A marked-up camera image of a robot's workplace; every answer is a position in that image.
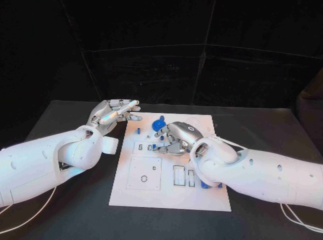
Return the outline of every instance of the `robotic hand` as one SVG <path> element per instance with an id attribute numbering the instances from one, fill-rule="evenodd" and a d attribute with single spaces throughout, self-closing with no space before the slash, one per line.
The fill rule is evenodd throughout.
<path id="1" fill-rule="evenodd" d="M 167 124 L 170 145 L 154 149 L 182 156 L 189 152 L 196 175 L 209 186 L 226 184 L 237 192 L 264 201 L 323 210 L 323 165 L 280 154 L 247 149 L 216 135 L 203 137 L 183 122 Z M 229 146 L 242 148 L 238 152 Z"/>
<path id="2" fill-rule="evenodd" d="M 143 118 L 137 100 L 104 100 L 77 130 L 20 143 L 0 151 L 0 207 L 55 188 L 92 168 L 101 153 L 115 154 L 118 140 L 105 135 L 117 122 Z"/>

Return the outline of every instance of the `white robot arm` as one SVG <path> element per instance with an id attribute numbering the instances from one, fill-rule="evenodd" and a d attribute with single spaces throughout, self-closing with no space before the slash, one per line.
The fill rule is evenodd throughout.
<path id="1" fill-rule="evenodd" d="M 143 118 L 137 100 L 105 100 L 94 108 L 87 125 L 0 151 L 0 207 L 36 197 L 92 168 L 101 153 L 115 154 L 118 140 L 105 135 L 117 122 Z"/>
<path id="2" fill-rule="evenodd" d="M 205 184 L 224 183 L 237 192 L 264 201 L 323 210 L 322 164 L 252 149 L 237 152 L 225 143 L 229 141 L 216 135 L 203 137 L 183 122 L 170 123 L 154 136 L 164 133 L 170 145 L 154 151 L 176 156 L 190 151 L 190 164 Z"/>

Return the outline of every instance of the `black table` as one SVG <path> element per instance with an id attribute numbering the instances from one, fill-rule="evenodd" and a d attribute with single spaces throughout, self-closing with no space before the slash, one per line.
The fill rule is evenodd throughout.
<path id="1" fill-rule="evenodd" d="M 87 123 L 97 102 L 52 101 L 27 141 L 71 131 Z M 239 145 L 323 164 L 322 155 L 290 109 L 141 104 L 141 112 L 212 115 L 215 133 Z M 97 166 L 64 183 L 39 216 L 0 239 L 323 239 L 291 223 L 277 203 L 228 188 L 232 212 L 108 206 L 127 123 L 115 155 L 101 155 Z M 51 191 L 12 206 L 0 216 L 0 230 L 23 223 L 38 212 Z M 291 206 L 300 219 L 323 228 L 323 211 Z"/>

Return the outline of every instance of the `blue part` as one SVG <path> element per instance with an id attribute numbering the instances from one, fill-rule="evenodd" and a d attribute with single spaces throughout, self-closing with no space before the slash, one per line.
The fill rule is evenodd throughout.
<path id="1" fill-rule="evenodd" d="M 203 189 L 211 189 L 212 188 L 203 181 L 200 181 L 200 187 Z"/>
<path id="2" fill-rule="evenodd" d="M 157 132 L 166 125 L 167 123 L 164 122 L 164 116 L 162 115 L 160 119 L 153 122 L 151 128 Z"/>

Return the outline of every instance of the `black backdrop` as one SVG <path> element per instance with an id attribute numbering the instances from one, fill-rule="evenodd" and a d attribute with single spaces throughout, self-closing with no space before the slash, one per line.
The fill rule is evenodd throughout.
<path id="1" fill-rule="evenodd" d="M 323 0 L 0 0 L 0 148 L 51 100 L 288 107 L 322 66 Z"/>

